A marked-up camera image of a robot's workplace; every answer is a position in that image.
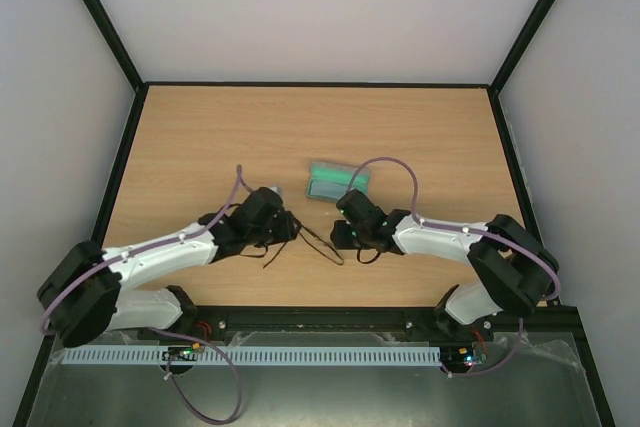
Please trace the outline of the light blue cleaning cloth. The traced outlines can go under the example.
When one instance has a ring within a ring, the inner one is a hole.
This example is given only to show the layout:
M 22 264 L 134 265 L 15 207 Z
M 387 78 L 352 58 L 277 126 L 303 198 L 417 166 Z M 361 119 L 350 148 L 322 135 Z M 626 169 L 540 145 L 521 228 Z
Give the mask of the light blue cleaning cloth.
M 314 181 L 308 189 L 308 197 L 316 200 L 328 201 L 336 203 L 347 192 L 347 185 L 328 182 Z

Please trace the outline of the black sunglasses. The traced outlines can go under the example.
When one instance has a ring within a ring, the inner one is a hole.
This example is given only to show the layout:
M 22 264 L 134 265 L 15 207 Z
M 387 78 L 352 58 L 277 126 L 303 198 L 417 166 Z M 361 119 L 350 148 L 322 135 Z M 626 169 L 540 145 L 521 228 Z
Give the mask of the black sunglasses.
M 288 212 L 287 215 L 287 230 L 282 234 L 276 234 L 273 232 L 270 236 L 270 242 L 264 245 L 265 252 L 268 252 L 271 245 L 278 245 L 276 253 L 263 264 L 264 268 L 271 265 L 281 254 L 284 248 L 294 241 L 301 241 L 315 254 L 336 266 L 343 266 L 345 264 L 344 257 L 338 252 L 337 248 L 331 241 L 325 239 L 311 227 L 305 225 L 291 212 Z

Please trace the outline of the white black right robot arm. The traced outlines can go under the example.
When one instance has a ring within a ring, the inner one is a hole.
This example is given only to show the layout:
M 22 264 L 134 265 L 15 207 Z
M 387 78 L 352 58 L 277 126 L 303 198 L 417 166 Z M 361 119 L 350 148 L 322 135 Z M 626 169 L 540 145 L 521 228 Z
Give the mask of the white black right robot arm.
M 560 293 L 557 260 L 508 215 L 469 224 L 426 219 L 409 210 L 385 213 L 359 190 L 347 192 L 336 207 L 343 218 L 334 223 L 331 242 L 338 250 L 428 255 L 473 269 L 477 280 L 451 287 L 434 309 L 435 326 L 447 338 L 501 312 L 524 319 L 539 302 Z

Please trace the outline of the grey glasses case green lining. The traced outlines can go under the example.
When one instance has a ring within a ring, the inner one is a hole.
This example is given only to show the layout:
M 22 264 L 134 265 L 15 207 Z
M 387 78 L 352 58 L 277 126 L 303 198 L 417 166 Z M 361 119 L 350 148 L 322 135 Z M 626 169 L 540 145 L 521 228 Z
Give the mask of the grey glasses case green lining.
M 309 181 L 307 185 L 306 196 L 308 197 L 309 186 L 314 181 L 340 183 L 347 185 L 347 187 L 351 185 L 356 190 L 367 193 L 371 179 L 371 172 L 368 168 L 364 167 L 358 172 L 358 175 L 351 184 L 353 174 L 356 172 L 356 170 L 356 166 L 336 164 L 324 161 L 312 161 L 309 165 Z

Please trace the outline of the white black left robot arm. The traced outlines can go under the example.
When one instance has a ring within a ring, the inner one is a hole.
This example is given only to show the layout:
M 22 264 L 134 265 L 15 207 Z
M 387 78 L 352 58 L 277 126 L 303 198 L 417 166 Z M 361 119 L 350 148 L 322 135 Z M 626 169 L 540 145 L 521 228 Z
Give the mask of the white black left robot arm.
M 268 249 L 296 239 L 301 225 L 267 187 L 240 204 L 208 213 L 177 232 L 124 247 L 76 244 L 37 291 L 43 327 L 66 347 L 103 333 L 152 327 L 185 331 L 197 309 L 178 286 L 144 291 L 142 285 L 182 269 L 240 256 L 248 247 Z

